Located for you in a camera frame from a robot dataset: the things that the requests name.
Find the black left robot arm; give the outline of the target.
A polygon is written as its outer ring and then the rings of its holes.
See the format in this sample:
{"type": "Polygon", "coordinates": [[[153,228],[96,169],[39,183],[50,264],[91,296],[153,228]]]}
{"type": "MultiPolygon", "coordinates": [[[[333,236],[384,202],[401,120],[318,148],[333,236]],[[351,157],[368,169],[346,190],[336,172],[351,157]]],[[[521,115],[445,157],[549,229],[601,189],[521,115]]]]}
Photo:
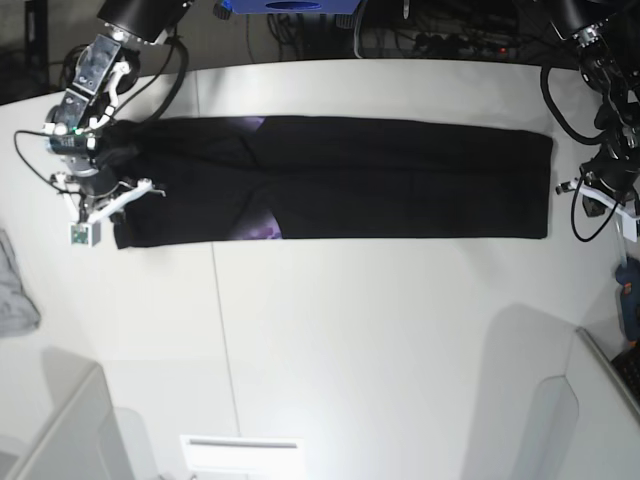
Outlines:
{"type": "Polygon", "coordinates": [[[563,46],[576,55],[579,73],[601,99],[595,136],[578,133],[552,99],[551,67],[540,73],[543,100],[556,122],[579,144],[596,146],[579,167],[579,178],[559,184],[558,194],[582,197],[585,213],[597,217],[607,206],[639,215],[639,3],[637,1],[542,1],[563,46]]]}

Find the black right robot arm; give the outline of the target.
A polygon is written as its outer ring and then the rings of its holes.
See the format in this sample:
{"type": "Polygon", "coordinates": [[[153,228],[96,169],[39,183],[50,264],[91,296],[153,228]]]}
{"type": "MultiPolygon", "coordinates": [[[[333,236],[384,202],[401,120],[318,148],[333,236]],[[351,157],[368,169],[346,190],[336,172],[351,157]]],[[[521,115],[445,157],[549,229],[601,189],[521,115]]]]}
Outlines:
{"type": "Polygon", "coordinates": [[[108,32],[84,48],[63,100],[46,120],[43,133],[49,150],[69,172],[48,184],[69,202],[74,223],[96,224],[153,190],[148,179],[134,183],[117,178],[102,145],[104,131],[123,109],[120,96],[135,86],[140,73],[135,47],[165,46],[179,57],[179,70],[166,97],[149,119],[159,119],[171,105],[186,77],[189,54],[177,34],[191,1],[106,1],[98,12],[108,32]]]}

